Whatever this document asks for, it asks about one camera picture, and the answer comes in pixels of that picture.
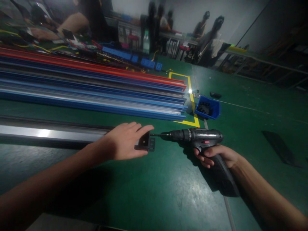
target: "red stool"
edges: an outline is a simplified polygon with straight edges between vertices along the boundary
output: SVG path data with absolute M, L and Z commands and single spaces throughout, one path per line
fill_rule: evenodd
M 183 52 L 182 52 L 182 55 L 181 55 L 181 58 L 180 58 L 180 61 L 182 61 L 182 58 L 183 58 L 183 55 L 184 55 L 184 52 L 185 51 L 188 51 L 188 52 L 190 52 L 190 48 L 189 47 L 184 47 L 184 46 L 180 46 L 180 50 L 182 50 Z
M 133 41 L 135 41 L 137 50 L 139 50 L 139 37 L 136 36 L 136 35 L 128 35 L 127 37 L 128 37 L 129 47 L 132 49 L 133 48 Z

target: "green workbench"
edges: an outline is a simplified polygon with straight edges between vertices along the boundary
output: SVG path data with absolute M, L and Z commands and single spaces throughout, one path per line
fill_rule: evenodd
M 307 96 L 165 57 L 158 60 L 175 74 L 157 74 L 190 79 L 192 91 L 198 88 L 205 96 L 210 91 L 222 94 L 221 116 L 208 120 L 208 127 L 220 130 L 224 134 L 222 144 L 246 157 L 271 185 L 308 215 L 308 171 L 282 163 L 261 133 L 269 130 L 280 134 L 305 165 Z M 137 121 L 154 125 L 155 133 L 197 123 L 204 127 L 203 120 L 195 121 L 190 95 L 186 97 L 186 124 L 6 100 L 0 101 L 0 107 L 3 115 L 83 124 L 116 126 Z M 0 193 L 75 152 L 1 144 Z M 245 194 L 228 198 L 228 202 L 237 230 L 264 227 Z M 110 161 L 84 173 L 46 212 L 125 230 L 231 230 L 224 198 L 210 172 L 201 167 L 191 148 L 160 138 L 156 138 L 155 151 L 147 156 Z

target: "person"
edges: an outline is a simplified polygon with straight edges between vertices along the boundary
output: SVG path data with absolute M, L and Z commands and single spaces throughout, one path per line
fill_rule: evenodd
M 207 53 L 204 54 L 204 56 L 211 56 L 212 49 L 209 47 L 209 45 L 213 39 L 218 39 L 221 36 L 221 34 L 219 34 L 218 31 L 221 29 L 221 26 L 224 23 L 224 21 L 225 21 L 224 16 L 219 16 L 215 20 L 211 31 L 206 33 L 201 38 L 197 38 L 197 41 L 199 41 L 199 48 L 194 53 L 192 64 L 198 63 L 199 58 L 201 57 L 201 55 L 204 53 L 205 50 L 207 50 Z
M 173 16 L 173 11 L 172 11 L 172 10 L 169 10 L 169 11 L 168 11 L 167 22 L 168 22 L 168 25 L 170 26 L 170 30 L 172 30 L 172 28 L 173 28 L 173 19 L 172 19 L 172 16 Z
M 64 186 L 86 170 L 107 160 L 147 155 L 147 151 L 135 150 L 134 146 L 142 135 L 153 129 L 152 125 L 142 127 L 136 122 L 118 125 L 98 141 L 6 192 L 0 197 L 0 230 L 25 230 Z M 214 165 L 208 157 L 220 154 L 271 226 L 283 230 L 308 230 L 307 217 L 237 152 L 217 145 L 207 149 L 203 155 L 194 149 L 194 154 L 206 168 Z
M 172 19 L 172 16 L 173 16 L 173 11 L 172 10 L 169 10 L 168 11 L 168 19 L 167 19 L 167 22 L 168 22 L 168 25 L 170 27 L 170 30 L 172 30 L 173 28 L 173 19 Z M 161 43 L 162 43 L 162 47 L 163 47 L 163 55 L 167 55 L 167 42 L 168 42 L 168 38 L 162 38 L 161 39 Z
M 195 30 L 193 31 L 193 37 L 194 38 L 200 38 L 204 35 L 205 29 L 206 29 L 206 21 L 210 17 L 210 12 L 207 11 L 204 13 L 202 20 L 197 23 Z
M 57 29 L 56 33 L 39 28 L 31 28 L 37 39 L 58 40 L 64 38 L 63 29 L 77 33 L 79 30 L 90 27 L 92 39 L 110 42 L 109 30 L 102 11 L 101 0 L 73 0 L 78 12 L 70 15 Z
M 168 32 L 171 31 L 170 25 L 168 24 L 167 19 L 164 17 L 164 7 L 163 5 L 159 5 L 158 6 L 158 10 L 157 10 L 157 18 L 160 21 L 160 26 L 159 26 L 159 30 L 160 31 L 164 31 L 164 32 Z M 161 45 L 162 45 L 162 54 L 166 55 L 167 54 L 167 38 L 162 38 L 161 40 Z

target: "right hand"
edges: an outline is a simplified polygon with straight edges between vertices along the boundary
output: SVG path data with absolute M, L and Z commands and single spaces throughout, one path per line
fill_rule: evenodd
M 213 157 L 217 154 L 220 154 L 222 158 L 225 160 L 227 167 L 232 168 L 237 162 L 240 157 L 240 154 L 233 151 L 231 148 L 228 148 L 223 145 L 216 145 L 213 147 L 208 148 L 204 151 L 203 155 L 200 155 L 197 149 L 194 149 L 195 156 L 201 161 L 201 164 L 206 168 L 211 168 L 214 166 L 214 161 L 210 160 L 207 157 Z

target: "hand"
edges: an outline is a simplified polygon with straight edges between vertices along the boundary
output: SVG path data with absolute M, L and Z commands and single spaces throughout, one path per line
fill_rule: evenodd
M 223 145 L 216 145 L 210 147 L 204 152 L 204 156 L 200 155 L 197 149 L 194 149 L 195 156 L 201 161 L 201 164 L 206 168 L 211 168 L 214 165 L 214 161 L 210 160 L 207 157 L 213 157 L 217 154 L 220 154 L 222 158 L 225 160 L 227 167 L 232 168 L 240 156 L 237 152 L 233 151 L 231 148 L 228 148 Z
M 54 32 L 42 30 L 39 28 L 30 28 L 33 37 L 43 40 L 58 40 L 60 39 Z
M 136 122 L 118 125 L 101 139 L 90 144 L 95 164 L 104 160 L 125 160 L 147 155 L 147 151 L 135 150 L 135 143 L 153 129 L 152 125 L 141 127 L 141 124 Z

